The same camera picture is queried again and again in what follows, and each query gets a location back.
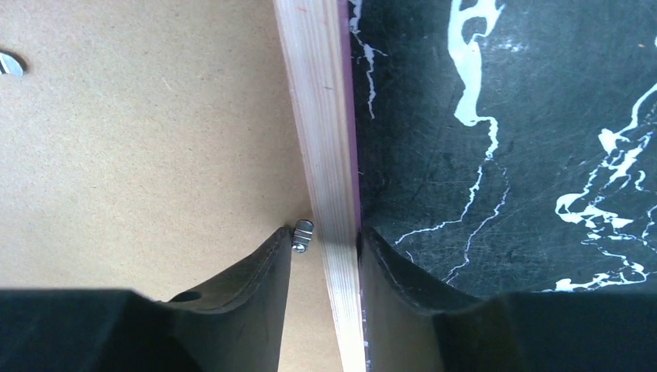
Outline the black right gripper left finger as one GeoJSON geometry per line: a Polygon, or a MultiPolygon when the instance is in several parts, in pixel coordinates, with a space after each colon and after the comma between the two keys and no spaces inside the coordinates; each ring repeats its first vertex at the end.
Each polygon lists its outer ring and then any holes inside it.
{"type": "Polygon", "coordinates": [[[126,289],[1,293],[3,371],[275,371],[292,230],[214,277],[153,301],[126,289]]]}

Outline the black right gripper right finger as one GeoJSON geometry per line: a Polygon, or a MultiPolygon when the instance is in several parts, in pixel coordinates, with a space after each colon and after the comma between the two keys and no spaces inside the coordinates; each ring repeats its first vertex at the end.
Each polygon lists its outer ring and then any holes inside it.
{"type": "Polygon", "coordinates": [[[654,371],[656,296],[511,292],[479,299],[359,235],[375,371],[654,371]]]}

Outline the brown backing board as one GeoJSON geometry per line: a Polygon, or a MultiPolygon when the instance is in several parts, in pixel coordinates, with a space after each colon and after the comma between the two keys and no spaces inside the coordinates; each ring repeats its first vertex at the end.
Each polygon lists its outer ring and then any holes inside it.
{"type": "Polygon", "coordinates": [[[311,215],[272,1],[3,1],[1,286],[167,301],[311,215]]]}

